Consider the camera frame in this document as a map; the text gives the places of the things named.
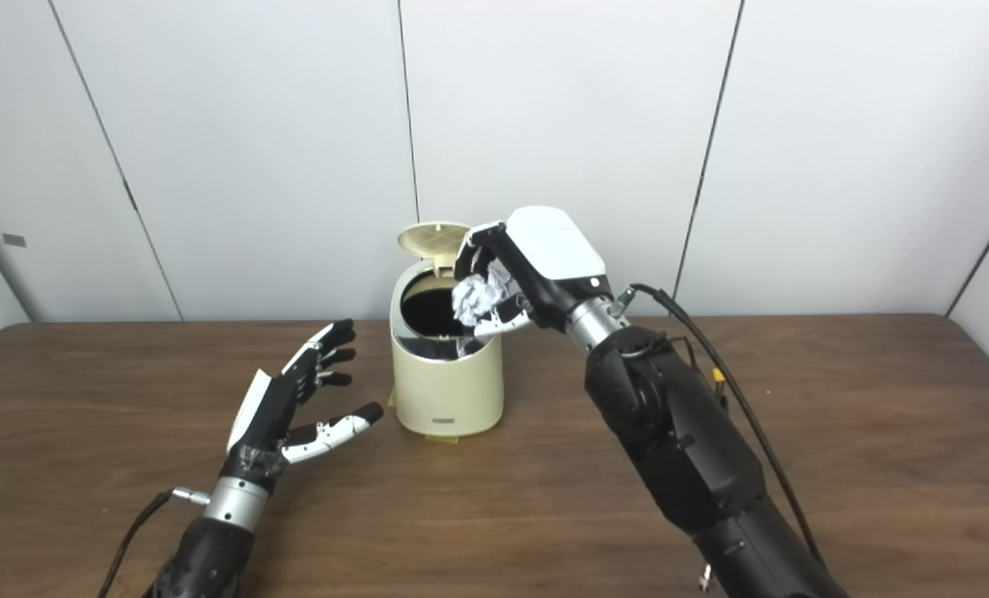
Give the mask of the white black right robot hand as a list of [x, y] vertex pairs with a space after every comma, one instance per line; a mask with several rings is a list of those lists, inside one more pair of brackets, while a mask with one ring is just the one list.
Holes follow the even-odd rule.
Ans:
[[585, 312], [613, 296], [604, 259], [561, 208], [518, 208], [470, 228], [453, 277], [453, 316], [475, 336], [533, 323], [576, 338]]

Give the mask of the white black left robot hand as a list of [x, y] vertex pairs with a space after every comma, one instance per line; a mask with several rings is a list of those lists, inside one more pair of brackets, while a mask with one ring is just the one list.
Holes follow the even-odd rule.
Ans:
[[304, 341], [276, 375], [255, 372], [233, 421], [219, 477], [273, 495], [290, 465], [338, 448], [384, 416], [383, 406], [369, 402], [326, 423], [293, 425], [297, 410], [317, 390], [353, 382], [351, 375], [331, 368], [354, 359], [355, 338], [350, 318], [332, 322]]

